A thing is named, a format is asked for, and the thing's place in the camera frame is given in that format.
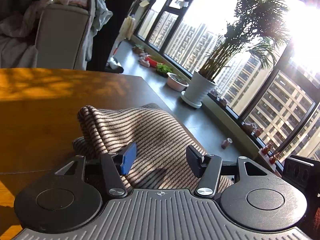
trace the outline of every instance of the gray floor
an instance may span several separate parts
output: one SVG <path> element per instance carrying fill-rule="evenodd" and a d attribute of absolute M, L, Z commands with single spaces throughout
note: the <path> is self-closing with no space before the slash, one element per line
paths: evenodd
<path fill-rule="evenodd" d="M 124 74 L 142 77 L 207 152 L 219 155 L 226 161 L 235 161 L 238 156 L 241 156 L 234 145 L 223 150 L 221 142 L 227 136 L 223 134 L 217 124 L 202 108 L 194 109 L 184 103 L 180 98 L 180 93 L 168 87 L 166 78 L 159 76 L 155 69 L 141 66 L 138 63 L 139 57 L 132 52 L 131 47 L 129 43 L 122 42 L 116 53 L 116 58 L 124 68 Z"/>

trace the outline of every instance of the gray gripper base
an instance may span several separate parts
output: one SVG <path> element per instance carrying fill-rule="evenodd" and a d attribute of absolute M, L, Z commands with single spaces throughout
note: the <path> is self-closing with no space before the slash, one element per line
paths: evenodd
<path fill-rule="evenodd" d="M 24 229 L 14 239 L 302 240 L 309 238 L 298 228 L 278 233 L 256 233 L 238 227 L 220 213 L 214 201 L 198 199 L 187 189 L 135 189 L 126 198 L 109 201 L 101 215 L 81 229 L 63 234 L 45 234 Z"/>

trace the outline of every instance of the green plant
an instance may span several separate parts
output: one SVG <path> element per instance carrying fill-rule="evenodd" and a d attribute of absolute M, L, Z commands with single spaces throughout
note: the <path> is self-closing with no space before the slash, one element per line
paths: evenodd
<path fill-rule="evenodd" d="M 157 64 L 157 71 L 161 72 L 161 73 L 168 73 L 168 72 L 172 73 L 172 68 L 168 67 L 165 64 L 158 63 Z"/>
<path fill-rule="evenodd" d="M 287 11 L 283 0 L 237 0 L 237 20 L 227 24 L 226 34 L 219 37 L 199 74 L 212 82 L 237 53 L 245 51 L 259 58 L 262 69 L 274 66 L 276 48 L 290 38 L 283 19 Z"/>

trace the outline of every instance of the striped towel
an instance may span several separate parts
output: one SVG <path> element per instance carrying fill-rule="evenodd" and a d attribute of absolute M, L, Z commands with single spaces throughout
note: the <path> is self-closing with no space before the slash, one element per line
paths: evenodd
<path fill-rule="evenodd" d="M 199 182 L 186 160 L 186 148 L 201 149 L 169 113 L 156 104 L 124 110 L 96 109 L 85 106 L 78 112 L 83 137 L 73 141 L 77 154 L 86 158 L 116 152 L 129 142 L 136 142 L 137 157 L 127 176 L 126 188 L 188 188 L 193 191 Z M 232 181 L 222 176 L 219 192 Z"/>

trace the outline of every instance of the table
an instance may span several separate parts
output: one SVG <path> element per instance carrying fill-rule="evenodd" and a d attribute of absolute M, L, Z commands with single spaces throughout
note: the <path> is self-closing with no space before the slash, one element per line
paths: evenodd
<path fill-rule="evenodd" d="M 14 196 L 74 154 L 71 143 L 82 135 L 76 118 L 82 106 L 123 109 L 148 103 L 172 114 L 141 77 L 0 69 L 0 239 L 11 239 L 21 231 L 13 211 Z"/>

